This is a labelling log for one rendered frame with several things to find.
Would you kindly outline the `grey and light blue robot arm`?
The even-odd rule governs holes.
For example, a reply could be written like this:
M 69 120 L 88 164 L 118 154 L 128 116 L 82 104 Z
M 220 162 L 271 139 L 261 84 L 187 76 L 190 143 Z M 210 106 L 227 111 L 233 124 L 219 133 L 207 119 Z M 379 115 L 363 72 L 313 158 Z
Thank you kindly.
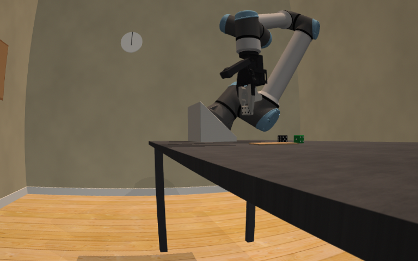
M 234 120 L 239 117 L 263 132 L 270 130 L 277 122 L 280 110 L 279 99 L 291 80 L 312 39 L 319 35 L 320 23 L 313 18 L 287 10 L 273 14 L 259 14 L 244 10 L 235 16 L 226 14 L 220 20 L 221 32 L 236 38 L 236 52 L 257 51 L 268 47 L 272 35 L 268 29 L 281 28 L 294 31 L 287 47 L 269 76 L 267 83 L 258 93 L 262 100 L 254 103 L 253 115 L 242 115 L 236 84 L 233 82 L 222 95 L 207 108 L 231 130 Z M 235 35 L 236 32 L 236 35 Z M 260 43 L 261 41 L 261 43 Z

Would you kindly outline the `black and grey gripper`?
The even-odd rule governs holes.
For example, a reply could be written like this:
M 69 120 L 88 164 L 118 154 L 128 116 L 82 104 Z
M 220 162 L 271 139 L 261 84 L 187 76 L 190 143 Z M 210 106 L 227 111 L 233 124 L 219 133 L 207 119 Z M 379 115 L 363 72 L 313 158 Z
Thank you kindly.
M 253 114 L 254 103 L 262 100 L 262 95 L 257 92 L 257 86 L 267 84 L 267 70 L 263 69 L 263 56 L 257 51 L 241 51 L 239 57 L 249 58 L 251 64 L 237 74 L 237 95 L 241 107 L 248 104 L 250 114 Z

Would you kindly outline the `black die with white pips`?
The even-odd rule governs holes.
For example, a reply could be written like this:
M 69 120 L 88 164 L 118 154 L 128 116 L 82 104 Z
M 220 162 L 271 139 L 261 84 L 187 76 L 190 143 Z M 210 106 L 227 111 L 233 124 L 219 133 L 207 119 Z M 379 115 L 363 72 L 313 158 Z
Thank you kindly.
M 287 142 L 287 135 L 278 135 L 278 142 Z

